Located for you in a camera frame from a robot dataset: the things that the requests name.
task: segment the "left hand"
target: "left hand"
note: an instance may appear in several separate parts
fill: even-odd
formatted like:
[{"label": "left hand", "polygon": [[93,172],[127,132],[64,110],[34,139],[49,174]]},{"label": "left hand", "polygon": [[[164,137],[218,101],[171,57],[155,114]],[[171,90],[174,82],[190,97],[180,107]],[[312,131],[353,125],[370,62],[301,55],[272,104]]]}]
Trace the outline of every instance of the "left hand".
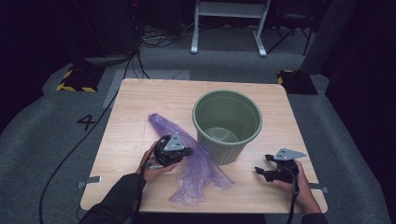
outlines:
[{"label": "left hand", "polygon": [[[318,205],[317,200],[315,199],[314,195],[312,194],[312,190],[309,187],[308,179],[304,173],[304,168],[299,161],[295,161],[299,170],[298,173],[298,186],[300,188],[300,193],[297,196],[297,204],[299,204],[306,214],[311,213],[321,213],[320,207]],[[292,194],[292,184],[274,180],[274,184],[276,184],[281,189],[285,190],[286,192]]]},{"label": "left hand", "polygon": [[[144,163],[145,163],[145,161],[146,161],[146,158],[149,156],[149,153],[150,153],[150,151],[152,151],[152,150],[154,150],[154,147],[155,147],[155,144],[156,144],[157,142],[154,142],[152,145],[151,145],[151,148],[149,149],[149,150],[147,150],[146,152],[145,152],[145,154],[143,155],[143,158],[142,158],[142,160],[140,161],[140,164],[139,164],[139,167],[137,168],[137,170],[136,170],[136,173],[137,174],[140,174],[140,167],[142,167],[143,165],[144,165]],[[169,165],[169,166],[166,166],[166,167],[163,167],[163,168],[160,168],[160,169],[154,169],[154,170],[151,170],[151,169],[149,169],[149,168],[147,168],[147,167],[145,167],[144,169],[145,169],[145,176],[143,176],[145,179],[146,179],[146,181],[153,181],[153,180],[155,180],[158,176],[160,176],[160,175],[162,175],[163,173],[167,173],[167,172],[171,172],[171,171],[173,171],[173,169],[175,169],[177,167],[177,163],[174,163],[174,164],[172,164],[172,165]]]}]

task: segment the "right hand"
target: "right hand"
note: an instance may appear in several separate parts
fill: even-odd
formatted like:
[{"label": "right hand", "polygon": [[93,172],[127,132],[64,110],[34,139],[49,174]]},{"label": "right hand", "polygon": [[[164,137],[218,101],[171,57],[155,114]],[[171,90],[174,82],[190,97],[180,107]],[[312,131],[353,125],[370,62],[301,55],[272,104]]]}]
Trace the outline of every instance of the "right hand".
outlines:
[{"label": "right hand", "polygon": [[[298,187],[300,188],[300,193],[297,196],[296,202],[299,204],[306,214],[311,213],[321,213],[320,207],[317,200],[312,194],[311,188],[309,187],[308,179],[305,176],[303,166],[299,161],[295,161],[299,170],[298,174]],[[273,183],[285,190],[286,192],[292,194],[292,184],[274,180]]]}]

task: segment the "black sleeve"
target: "black sleeve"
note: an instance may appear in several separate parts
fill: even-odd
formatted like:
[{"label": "black sleeve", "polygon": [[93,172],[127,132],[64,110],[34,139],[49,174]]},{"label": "black sleeve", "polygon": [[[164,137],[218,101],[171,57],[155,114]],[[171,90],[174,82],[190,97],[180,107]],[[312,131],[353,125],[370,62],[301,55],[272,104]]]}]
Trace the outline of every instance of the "black sleeve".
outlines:
[{"label": "black sleeve", "polygon": [[302,224],[328,224],[322,213],[312,213],[303,216]]},{"label": "black sleeve", "polygon": [[139,196],[139,181],[142,181],[142,187],[146,185],[146,180],[138,174],[123,176],[79,223],[123,223],[134,211],[134,203]]}]

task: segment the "metal bracket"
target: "metal bracket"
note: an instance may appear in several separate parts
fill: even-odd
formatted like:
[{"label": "metal bracket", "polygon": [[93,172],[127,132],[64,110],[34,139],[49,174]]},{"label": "metal bracket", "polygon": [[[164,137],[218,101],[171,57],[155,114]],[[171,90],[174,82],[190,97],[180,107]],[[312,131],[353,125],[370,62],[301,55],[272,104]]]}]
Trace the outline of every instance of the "metal bracket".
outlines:
[{"label": "metal bracket", "polygon": [[102,182],[102,177],[100,175],[88,177],[85,181],[77,182],[77,188],[83,189],[87,184]]},{"label": "metal bracket", "polygon": [[183,149],[184,149],[184,146],[180,140],[180,136],[178,135],[178,133],[174,133],[174,134],[172,134],[171,139],[169,139],[169,142],[163,148],[163,151],[177,151],[177,150],[183,150]]},{"label": "metal bracket", "polygon": [[306,156],[306,153],[293,151],[286,148],[281,148],[276,155],[274,156],[274,160],[276,161],[291,161],[297,158],[301,158]]},{"label": "metal bracket", "polygon": [[329,193],[329,189],[322,187],[320,184],[309,183],[309,188],[321,190],[323,193]]}]

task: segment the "metal chair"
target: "metal chair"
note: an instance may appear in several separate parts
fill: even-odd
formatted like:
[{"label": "metal chair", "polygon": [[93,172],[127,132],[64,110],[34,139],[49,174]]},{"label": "metal chair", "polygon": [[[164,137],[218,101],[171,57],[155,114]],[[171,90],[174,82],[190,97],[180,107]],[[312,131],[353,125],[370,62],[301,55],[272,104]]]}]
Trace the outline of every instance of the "metal chair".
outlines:
[{"label": "metal chair", "polygon": [[[290,30],[285,35],[281,36],[281,39],[276,42],[267,51],[267,53],[270,53],[274,48],[282,43],[286,37],[291,34],[294,35],[296,29],[300,29],[306,37],[303,53],[305,56],[312,32],[314,31],[314,20],[319,12],[323,12],[321,9],[325,6],[327,1],[328,0],[322,0],[318,5],[312,6],[311,4],[308,4],[308,2],[302,0],[274,0],[271,5],[275,15],[272,25],[276,27],[278,32],[280,27],[286,27]],[[304,31],[306,29],[309,29],[308,35]]]}]

